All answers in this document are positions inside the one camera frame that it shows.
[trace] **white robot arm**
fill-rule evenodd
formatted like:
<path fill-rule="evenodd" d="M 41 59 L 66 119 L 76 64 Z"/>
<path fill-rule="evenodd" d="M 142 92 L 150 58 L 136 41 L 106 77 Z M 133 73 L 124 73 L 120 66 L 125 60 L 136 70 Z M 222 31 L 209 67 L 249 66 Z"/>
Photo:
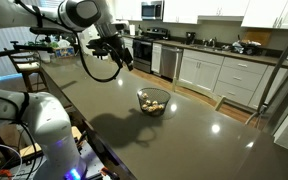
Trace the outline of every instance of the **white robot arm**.
<path fill-rule="evenodd" d="M 95 24 L 101 38 L 115 41 L 119 40 L 117 30 L 125 28 L 127 23 L 116 24 L 113 20 L 106 0 L 65 0 L 57 9 L 0 0 L 0 28 L 39 26 L 79 32 Z M 122 48 L 120 41 L 112 46 L 116 51 Z M 28 124 L 47 159 L 34 179 L 63 179 L 72 169 L 81 177 L 85 174 L 86 164 L 71 135 L 69 117 L 54 96 L 0 90 L 0 126 L 11 122 Z"/>

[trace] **upper cabinet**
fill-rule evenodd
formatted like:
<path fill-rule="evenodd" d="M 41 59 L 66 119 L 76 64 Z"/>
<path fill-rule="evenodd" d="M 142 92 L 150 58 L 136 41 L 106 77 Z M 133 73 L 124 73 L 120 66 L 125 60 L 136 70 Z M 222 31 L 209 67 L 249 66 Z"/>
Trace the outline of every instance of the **upper cabinet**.
<path fill-rule="evenodd" d="M 244 16 L 249 0 L 208 0 L 199 12 L 201 16 Z"/>
<path fill-rule="evenodd" d="M 141 0 L 115 0 L 115 18 L 141 21 Z"/>
<path fill-rule="evenodd" d="M 165 0 L 163 22 L 197 24 L 197 7 L 201 0 Z"/>
<path fill-rule="evenodd" d="M 250 0 L 242 26 L 288 29 L 288 0 Z"/>

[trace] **sink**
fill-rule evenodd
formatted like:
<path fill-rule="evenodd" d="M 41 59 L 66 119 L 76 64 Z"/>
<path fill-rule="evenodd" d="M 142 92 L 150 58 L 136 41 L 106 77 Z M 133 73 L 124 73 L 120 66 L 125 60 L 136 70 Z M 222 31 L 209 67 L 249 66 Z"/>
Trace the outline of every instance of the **sink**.
<path fill-rule="evenodd" d="M 195 49 L 209 50 L 209 51 L 222 51 L 222 48 L 219 48 L 219 47 L 203 46 L 203 45 L 198 45 L 198 44 L 190 45 L 190 47 L 195 48 Z"/>

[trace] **kitchen island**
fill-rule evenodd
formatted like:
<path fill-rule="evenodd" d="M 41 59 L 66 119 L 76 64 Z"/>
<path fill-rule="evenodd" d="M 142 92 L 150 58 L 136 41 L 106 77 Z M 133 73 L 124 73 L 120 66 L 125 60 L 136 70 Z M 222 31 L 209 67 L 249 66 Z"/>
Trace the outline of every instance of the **kitchen island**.
<path fill-rule="evenodd" d="M 90 56 L 86 61 L 98 78 L 117 68 Z M 167 90 L 165 114 L 150 117 L 136 94 L 157 86 L 126 69 L 109 83 L 91 79 L 78 57 L 55 59 L 43 71 L 137 179 L 242 179 L 244 172 L 246 179 L 288 178 L 288 150 L 206 103 Z"/>

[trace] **stainless steel oven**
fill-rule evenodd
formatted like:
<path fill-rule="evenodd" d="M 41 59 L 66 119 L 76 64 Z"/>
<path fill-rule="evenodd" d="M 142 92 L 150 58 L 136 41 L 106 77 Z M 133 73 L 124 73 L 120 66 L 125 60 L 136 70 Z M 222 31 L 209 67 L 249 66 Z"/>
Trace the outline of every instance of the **stainless steel oven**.
<path fill-rule="evenodd" d="M 133 40 L 134 68 L 151 73 L 152 44 L 143 40 Z"/>
<path fill-rule="evenodd" d="M 164 1 L 142 1 L 143 20 L 162 20 Z"/>

